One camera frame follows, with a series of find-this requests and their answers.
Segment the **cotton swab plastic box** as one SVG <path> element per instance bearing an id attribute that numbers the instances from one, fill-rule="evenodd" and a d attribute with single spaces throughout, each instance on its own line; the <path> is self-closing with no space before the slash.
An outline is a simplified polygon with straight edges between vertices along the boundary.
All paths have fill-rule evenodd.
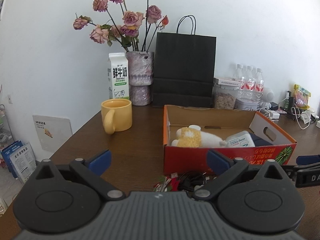
<path id="1" fill-rule="evenodd" d="M 228 148 L 255 147 L 248 131 L 242 131 L 225 139 Z"/>

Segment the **dried pink rose bouquet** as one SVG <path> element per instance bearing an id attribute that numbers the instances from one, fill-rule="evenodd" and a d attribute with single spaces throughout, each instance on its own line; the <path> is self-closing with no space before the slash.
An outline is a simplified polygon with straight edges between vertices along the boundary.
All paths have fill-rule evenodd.
<path id="1" fill-rule="evenodd" d="M 109 4 L 116 4 L 121 9 L 121 21 L 116 23 L 108 8 Z M 88 25 L 94 29 L 90 32 L 89 38 L 98 44 L 108 44 L 112 46 L 118 42 L 126 52 L 144 51 L 148 52 L 151 46 L 147 38 L 151 27 L 155 29 L 150 40 L 154 39 L 157 32 L 162 31 L 168 24 L 169 18 L 163 15 L 161 9 L 156 5 L 151 5 L 150 0 L 146 0 L 146 10 L 144 12 L 132 11 L 127 8 L 126 0 L 93 0 L 92 9 L 95 12 L 105 12 L 109 19 L 104 24 L 95 24 L 89 16 L 76 15 L 73 21 L 73 29 L 81 30 Z"/>

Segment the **yellow ceramic mug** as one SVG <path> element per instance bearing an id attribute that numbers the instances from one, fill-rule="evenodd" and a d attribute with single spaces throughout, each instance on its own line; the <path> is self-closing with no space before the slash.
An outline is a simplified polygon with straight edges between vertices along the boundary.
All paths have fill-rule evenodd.
<path id="1" fill-rule="evenodd" d="M 101 117 L 106 134 L 122 132 L 132 126 L 132 102 L 128 99 L 110 99 L 101 103 Z"/>

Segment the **red fabric rose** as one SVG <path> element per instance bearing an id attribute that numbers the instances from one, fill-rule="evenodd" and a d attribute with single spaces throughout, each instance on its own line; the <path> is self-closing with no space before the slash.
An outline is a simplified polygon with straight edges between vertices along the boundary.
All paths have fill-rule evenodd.
<path id="1" fill-rule="evenodd" d="M 155 192 L 175 192 L 178 191 L 180 180 L 177 173 L 169 176 L 161 176 L 159 183 L 153 187 Z"/>

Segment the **yellow white plush toy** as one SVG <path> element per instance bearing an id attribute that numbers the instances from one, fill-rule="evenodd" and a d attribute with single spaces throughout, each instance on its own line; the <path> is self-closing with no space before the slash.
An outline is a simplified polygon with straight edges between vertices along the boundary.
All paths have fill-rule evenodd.
<path id="1" fill-rule="evenodd" d="M 185 148 L 223 148 L 227 142 L 217 135 L 201 131 L 200 126 L 190 125 L 176 131 L 176 139 L 171 146 Z"/>

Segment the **flat white box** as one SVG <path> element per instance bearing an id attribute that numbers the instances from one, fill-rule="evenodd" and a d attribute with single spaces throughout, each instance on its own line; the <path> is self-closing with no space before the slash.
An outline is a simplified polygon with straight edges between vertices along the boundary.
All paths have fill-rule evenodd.
<path id="1" fill-rule="evenodd" d="M 226 79 L 221 77 L 215 77 L 214 83 L 221 86 L 231 86 L 231 87 L 241 87 L 241 82 L 235 81 L 233 79 Z"/>

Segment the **black paper bag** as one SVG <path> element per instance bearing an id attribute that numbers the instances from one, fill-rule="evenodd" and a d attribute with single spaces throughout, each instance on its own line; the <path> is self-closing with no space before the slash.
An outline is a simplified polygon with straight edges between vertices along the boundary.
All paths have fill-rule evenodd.
<path id="1" fill-rule="evenodd" d="M 158 33 L 154 59 L 152 104 L 212 107 L 216 37 L 196 35 L 196 18 L 190 34 Z"/>

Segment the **yellow snack packet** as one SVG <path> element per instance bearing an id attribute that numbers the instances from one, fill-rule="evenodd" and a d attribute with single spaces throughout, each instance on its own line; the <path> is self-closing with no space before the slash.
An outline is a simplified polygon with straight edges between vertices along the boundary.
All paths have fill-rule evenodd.
<path id="1" fill-rule="evenodd" d="M 303 88 L 302 86 L 295 84 L 294 87 L 294 98 L 295 98 L 295 105 L 303 110 L 309 109 L 308 101 L 311 97 L 311 93 Z"/>

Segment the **white sign board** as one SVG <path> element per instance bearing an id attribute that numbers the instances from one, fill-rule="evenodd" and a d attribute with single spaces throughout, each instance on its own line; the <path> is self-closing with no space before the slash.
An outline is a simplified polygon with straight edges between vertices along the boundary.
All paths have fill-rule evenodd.
<path id="1" fill-rule="evenodd" d="M 55 153 L 72 135 L 67 118 L 33 115 L 33 121 L 43 150 Z"/>

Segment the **decorated tin box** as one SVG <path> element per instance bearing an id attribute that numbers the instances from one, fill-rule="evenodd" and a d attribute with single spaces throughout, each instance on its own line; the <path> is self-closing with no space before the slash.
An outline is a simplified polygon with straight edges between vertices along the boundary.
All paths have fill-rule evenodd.
<path id="1" fill-rule="evenodd" d="M 258 109 L 258 103 L 250 99 L 237 98 L 234 104 L 234 109 L 242 111 L 256 111 Z"/>

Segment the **braided cable pink tie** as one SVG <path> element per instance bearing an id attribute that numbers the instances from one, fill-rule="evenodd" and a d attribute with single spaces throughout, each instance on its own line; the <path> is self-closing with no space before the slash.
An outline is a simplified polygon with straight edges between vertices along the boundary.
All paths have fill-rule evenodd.
<path id="1" fill-rule="evenodd" d="M 208 181 L 215 179 L 216 175 L 209 175 L 206 172 L 186 172 L 178 178 L 178 191 L 194 192 Z"/>

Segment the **white wired earphones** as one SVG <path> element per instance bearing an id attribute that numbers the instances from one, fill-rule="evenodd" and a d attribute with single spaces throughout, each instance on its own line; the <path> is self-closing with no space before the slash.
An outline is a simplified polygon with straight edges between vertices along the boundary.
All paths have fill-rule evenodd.
<path id="1" fill-rule="evenodd" d="M 270 120 L 273 119 L 273 113 L 270 109 L 260 108 L 258 109 L 258 112 L 260 112 L 263 116 L 269 118 Z"/>

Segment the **water bottle red label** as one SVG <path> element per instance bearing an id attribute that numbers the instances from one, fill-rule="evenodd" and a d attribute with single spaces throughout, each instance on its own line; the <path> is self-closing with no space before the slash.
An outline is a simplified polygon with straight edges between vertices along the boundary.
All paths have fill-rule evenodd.
<path id="1" fill-rule="evenodd" d="M 253 76 L 252 70 L 252 66 L 247 66 L 247 70 L 245 72 L 245 86 L 243 98 L 248 100 L 252 100 L 255 86 L 255 78 Z"/>
<path id="2" fill-rule="evenodd" d="M 253 93 L 253 100 L 257 103 L 260 102 L 261 97 L 263 95 L 265 79 L 263 77 L 263 71 L 261 68 L 257 68 L 256 76 L 255 76 L 255 87 Z"/>
<path id="3" fill-rule="evenodd" d="M 243 73 L 243 65 L 242 64 L 236 65 L 236 69 L 233 74 L 233 80 L 240 83 L 240 86 L 238 89 L 238 94 L 237 94 L 237 98 L 240 99 L 243 97 L 244 87 L 245 87 L 245 77 L 244 77 L 244 73 Z"/>

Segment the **blue white booklets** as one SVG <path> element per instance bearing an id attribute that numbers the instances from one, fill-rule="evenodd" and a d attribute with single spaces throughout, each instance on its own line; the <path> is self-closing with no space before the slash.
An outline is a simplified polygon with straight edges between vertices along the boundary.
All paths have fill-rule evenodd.
<path id="1" fill-rule="evenodd" d="M 1 155 L 14 178 L 23 184 L 36 170 L 36 159 L 29 142 L 15 141 L 4 148 Z"/>

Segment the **white charger block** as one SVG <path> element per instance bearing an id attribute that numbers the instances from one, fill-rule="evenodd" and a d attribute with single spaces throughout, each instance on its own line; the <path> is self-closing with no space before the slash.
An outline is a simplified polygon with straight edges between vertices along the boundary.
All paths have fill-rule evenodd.
<path id="1" fill-rule="evenodd" d="M 276 111 L 270 111 L 269 118 L 271 120 L 278 120 L 280 118 L 280 114 Z"/>

